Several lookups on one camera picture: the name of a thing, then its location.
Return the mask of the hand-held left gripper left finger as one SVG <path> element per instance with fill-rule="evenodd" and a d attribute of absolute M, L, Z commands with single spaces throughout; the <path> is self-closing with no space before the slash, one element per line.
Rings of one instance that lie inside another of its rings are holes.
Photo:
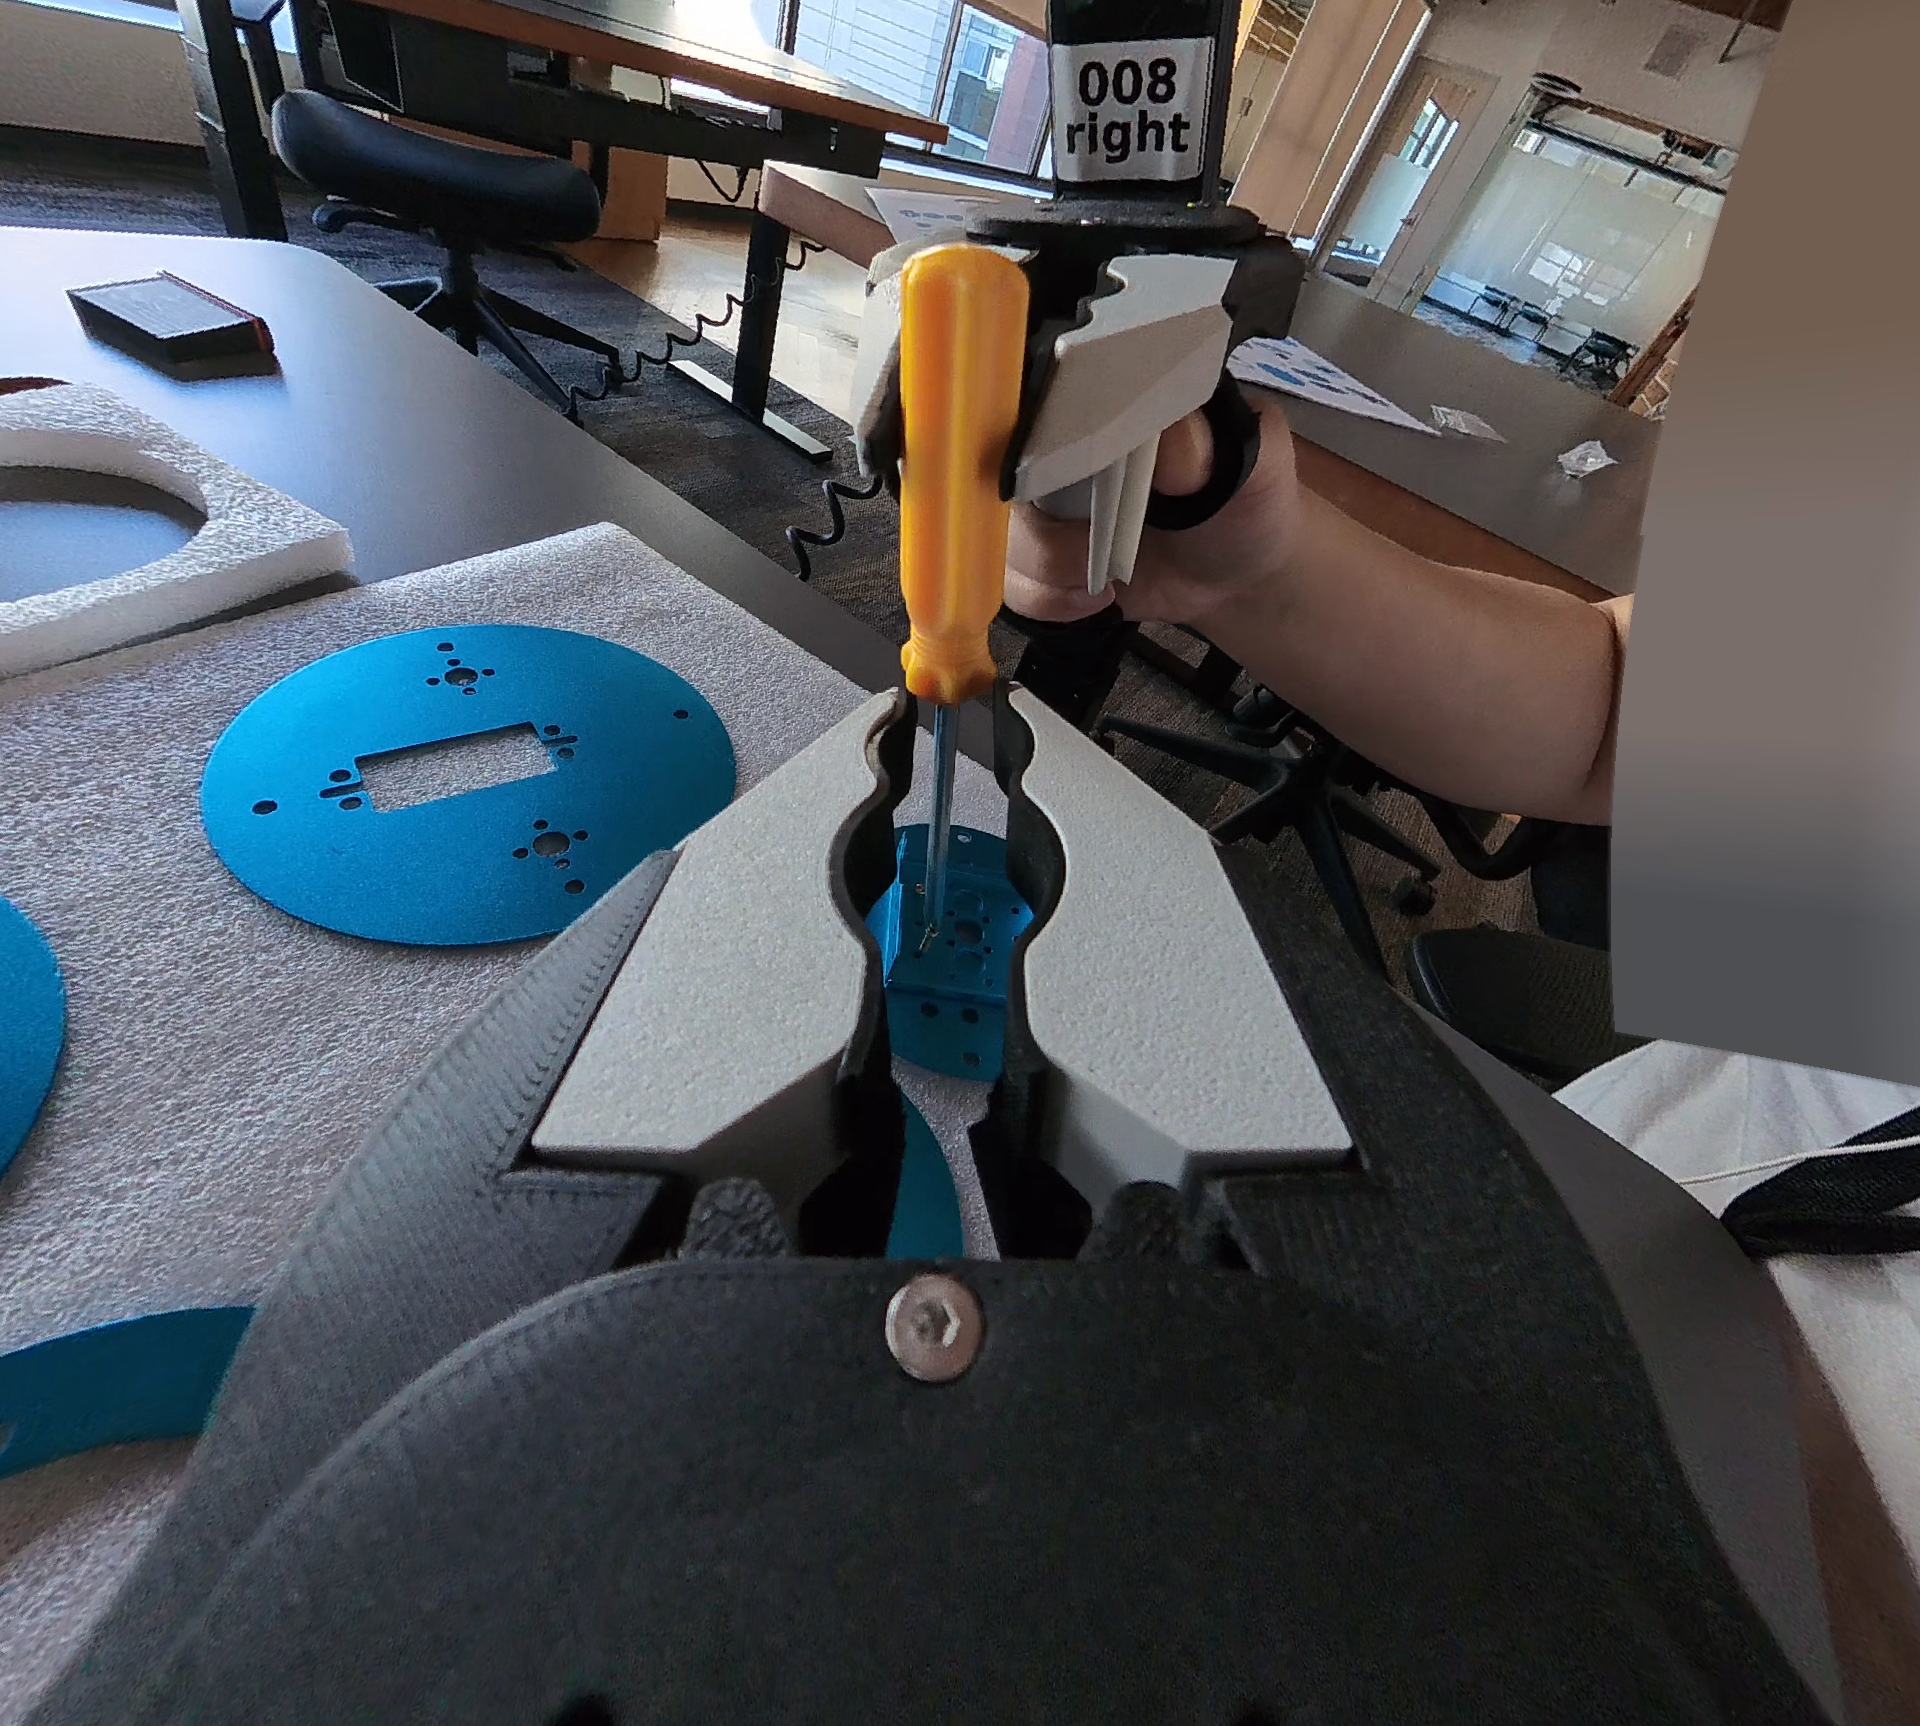
<path fill-rule="evenodd" d="M 882 812 L 881 743 L 909 707 L 878 693 L 683 840 L 535 1127 L 539 1158 L 755 1177 L 798 1215 L 850 1148 L 833 1096 L 875 964 L 850 850 Z"/>

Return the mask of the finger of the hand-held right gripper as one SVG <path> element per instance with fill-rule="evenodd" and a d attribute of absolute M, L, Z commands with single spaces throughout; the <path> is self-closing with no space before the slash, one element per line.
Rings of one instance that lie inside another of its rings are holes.
<path fill-rule="evenodd" d="M 1083 303 L 1080 324 L 1035 330 L 1024 349 L 1021 440 L 1000 467 L 1007 495 L 1049 494 L 1125 461 L 1219 380 L 1234 317 L 1236 257 L 1140 253 L 1107 260 L 1107 292 Z"/>
<path fill-rule="evenodd" d="M 901 274 L 905 260 L 909 247 L 889 247 L 870 264 L 852 379 L 859 464 L 866 478 L 881 478 L 892 495 L 901 495 L 905 440 L 901 401 Z"/>

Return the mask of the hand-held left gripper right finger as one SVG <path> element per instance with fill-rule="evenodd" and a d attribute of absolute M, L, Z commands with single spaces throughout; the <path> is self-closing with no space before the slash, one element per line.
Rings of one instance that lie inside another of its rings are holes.
<path fill-rule="evenodd" d="M 996 697 L 1021 1148 L 1094 1210 L 1132 1182 L 1334 1165 L 1348 1127 L 1210 836 L 1028 688 Z"/>

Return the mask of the orange screwdriver handle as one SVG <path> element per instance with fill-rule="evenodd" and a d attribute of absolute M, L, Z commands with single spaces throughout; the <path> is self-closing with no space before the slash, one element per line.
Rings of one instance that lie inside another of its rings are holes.
<path fill-rule="evenodd" d="M 990 625 L 1010 539 L 1000 461 L 1021 412 L 1028 296 L 1021 267 L 976 244 L 924 250 L 901 277 L 903 666 L 909 693 L 934 707 L 930 943 L 944 914 L 960 707 L 996 683 Z"/>

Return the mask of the blue metal bracket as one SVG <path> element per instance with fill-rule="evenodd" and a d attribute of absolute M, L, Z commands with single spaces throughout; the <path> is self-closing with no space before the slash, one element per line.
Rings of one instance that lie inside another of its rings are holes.
<path fill-rule="evenodd" d="M 924 883 L 901 883 L 870 910 L 881 946 L 895 1058 L 992 1085 L 1000 1075 L 1010 964 L 1032 907 L 1007 879 L 951 879 L 924 943 Z"/>

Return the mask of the person's right forearm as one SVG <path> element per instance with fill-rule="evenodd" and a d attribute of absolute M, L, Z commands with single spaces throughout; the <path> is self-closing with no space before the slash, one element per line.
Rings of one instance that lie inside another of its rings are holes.
<path fill-rule="evenodd" d="M 1308 489 L 1300 508 L 1261 683 L 1418 789 L 1608 824 L 1634 596 L 1423 561 Z"/>

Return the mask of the grey desk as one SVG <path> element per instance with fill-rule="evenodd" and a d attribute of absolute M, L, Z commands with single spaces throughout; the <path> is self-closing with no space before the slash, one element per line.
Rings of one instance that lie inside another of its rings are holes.
<path fill-rule="evenodd" d="M 106 380 L 333 512 L 362 586 L 612 523 L 739 609 L 789 589 L 313 253 L 11 242 L 42 274 L 11 373 Z M 158 272 L 260 317 L 278 370 L 176 380 L 65 296 Z M 511 941 L 256 1303 L 4 1359 L 35 1371 L 4 1385 L 4 1696 L 30 1724 L 1837 1724 L 1760 1275 L 1247 850 L 1213 845 L 1351 1155 L 1094 1210 L 1021 1148 L 1000 1067 L 948 1116 L 992 1194 L 965 1257 L 885 1257 L 895 1082 L 934 1089 L 885 1048 L 866 929 L 901 729 L 850 850 L 850 1148 L 798 1215 L 533 1147 L 696 826 Z"/>

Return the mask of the person's right hand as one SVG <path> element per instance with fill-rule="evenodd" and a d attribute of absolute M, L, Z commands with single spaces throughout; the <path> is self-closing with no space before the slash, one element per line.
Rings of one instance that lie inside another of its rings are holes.
<path fill-rule="evenodd" d="M 1084 589 L 1088 522 L 1018 505 L 1010 512 L 1007 609 L 1028 618 L 1070 623 L 1118 604 L 1130 618 L 1202 625 L 1216 609 L 1258 596 L 1289 567 L 1308 508 L 1285 408 L 1275 397 L 1254 394 L 1254 412 L 1261 421 L 1261 450 L 1247 482 L 1194 529 L 1147 526 L 1130 582 Z"/>

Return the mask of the black office chair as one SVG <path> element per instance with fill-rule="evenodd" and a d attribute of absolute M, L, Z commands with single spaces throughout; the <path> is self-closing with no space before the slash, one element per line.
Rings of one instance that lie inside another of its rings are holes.
<path fill-rule="evenodd" d="M 1101 707 L 1132 639 L 1132 628 L 1118 609 L 1070 623 L 1032 618 L 1004 609 L 1000 623 L 1027 639 L 1016 681 L 1101 749 L 1125 736 L 1247 786 L 1254 802 L 1216 824 L 1213 837 L 1219 843 L 1241 837 L 1269 843 L 1280 833 L 1296 833 L 1355 952 L 1366 966 L 1384 976 L 1384 955 L 1351 869 L 1348 840 L 1380 850 L 1408 869 L 1397 887 L 1397 906 L 1408 914 L 1428 914 L 1432 907 L 1432 879 L 1442 875 L 1442 865 L 1367 803 L 1366 793 L 1380 778 L 1367 761 L 1308 726 L 1292 707 L 1280 709 L 1275 740 L 1264 749 L 1105 715 Z"/>

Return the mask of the cardboard box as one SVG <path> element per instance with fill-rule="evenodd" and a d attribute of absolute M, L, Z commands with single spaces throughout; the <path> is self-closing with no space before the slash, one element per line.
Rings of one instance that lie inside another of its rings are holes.
<path fill-rule="evenodd" d="M 667 157 L 619 145 L 574 142 L 574 162 L 601 192 L 602 242 L 655 244 L 667 218 Z"/>

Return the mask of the blue disc with rectangular cutout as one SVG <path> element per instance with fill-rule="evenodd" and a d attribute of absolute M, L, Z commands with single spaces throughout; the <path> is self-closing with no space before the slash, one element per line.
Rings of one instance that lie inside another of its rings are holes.
<path fill-rule="evenodd" d="M 526 733 L 542 772 L 378 806 L 389 754 Z M 203 820 L 281 910 L 372 941 L 511 943 L 568 928 L 735 795 L 735 749 L 672 669 L 597 635 L 438 625 L 260 693 L 215 743 Z"/>

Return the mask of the black saddle stool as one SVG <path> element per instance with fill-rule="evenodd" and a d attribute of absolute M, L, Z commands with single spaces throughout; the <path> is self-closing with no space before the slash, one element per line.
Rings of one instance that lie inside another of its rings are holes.
<path fill-rule="evenodd" d="M 308 89 L 274 101 L 273 141 L 283 166 L 326 192 L 318 227 L 386 225 L 444 244 L 441 274 L 382 286 L 419 320 L 472 354 L 490 341 L 568 421 L 581 394 L 554 383 L 522 344 L 524 330 L 601 355 L 602 387 L 625 380 L 613 344 L 486 289 L 473 267 L 482 250 L 542 253 L 595 239 L 601 192 L 587 171 L 421 135 Z"/>

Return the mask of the white foam sheet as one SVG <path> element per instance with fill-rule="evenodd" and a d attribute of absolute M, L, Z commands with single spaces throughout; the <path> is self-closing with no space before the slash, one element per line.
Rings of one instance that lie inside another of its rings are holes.
<path fill-rule="evenodd" d="M 4 1179 L 7 1350 L 256 1303 L 395 1096 L 535 949 L 297 922 L 204 837 L 204 760 L 257 693 L 433 625 L 553 625 L 665 660 L 724 718 L 742 789 L 885 683 L 612 523 L 8 683 L 4 896 L 56 952 L 68 1034 Z"/>

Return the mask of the small black box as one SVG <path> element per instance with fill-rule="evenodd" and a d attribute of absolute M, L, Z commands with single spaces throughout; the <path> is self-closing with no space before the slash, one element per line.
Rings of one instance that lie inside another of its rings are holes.
<path fill-rule="evenodd" d="M 82 327 L 176 380 L 278 370 L 270 324 L 180 274 L 68 289 Z"/>

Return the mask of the white foam block with hole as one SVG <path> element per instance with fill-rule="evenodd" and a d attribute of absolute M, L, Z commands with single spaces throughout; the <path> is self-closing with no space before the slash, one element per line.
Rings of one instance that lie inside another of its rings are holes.
<path fill-rule="evenodd" d="M 4 679 L 176 632 L 218 610 L 351 567 L 348 529 L 187 442 L 102 387 L 4 401 L 4 464 L 103 470 L 180 495 L 204 523 L 180 548 L 4 604 Z"/>

